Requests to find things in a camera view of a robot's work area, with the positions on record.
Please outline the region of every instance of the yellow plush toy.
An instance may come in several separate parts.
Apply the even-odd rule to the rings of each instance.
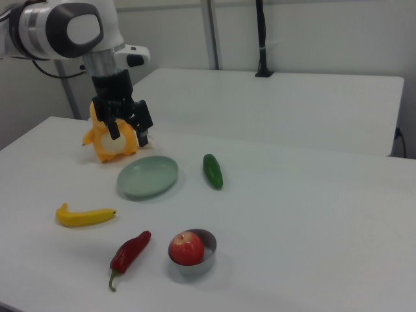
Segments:
[[[120,131],[120,137],[113,140],[104,122],[97,120],[94,104],[90,105],[92,129],[84,138],[83,145],[93,143],[98,159],[102,163],[111,161],[116,155],[132,156],[137,152],[138,144],[134,129],[124,120],[117,119],[116,123]]]

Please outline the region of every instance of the yellow banana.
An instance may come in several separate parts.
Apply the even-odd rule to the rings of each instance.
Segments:
[[[89,226],[110,220],[116,211],[114,209],[104,208],[90,211],[75,213],[68,211],[68,204],[64,203],[61,208],[57,209],[57,219],[63,226]]]

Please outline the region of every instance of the light green plate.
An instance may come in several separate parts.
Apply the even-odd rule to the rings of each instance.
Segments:
[[[118,188],[130,196],[151,196],[166,190],[177,179],[176,162],[164,156],[144,157],[118,174]]]

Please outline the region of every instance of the red apple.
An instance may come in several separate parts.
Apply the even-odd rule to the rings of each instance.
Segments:
[[[170,256],[179,265],[197,265],[202,262],[203,242],[189,231],[179,233],[169,245]]]

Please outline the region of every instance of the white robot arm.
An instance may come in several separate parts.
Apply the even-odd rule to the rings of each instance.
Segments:
[[[140,146],[153,125],[145,101],[134,102],[128,68],[150,61],[145,47],[125,45],[112,0],[32,0],[0,15],[0,59],[32,60],[83,57],[97,96],[97,118],[120,136],[116,118],[136,130]]]

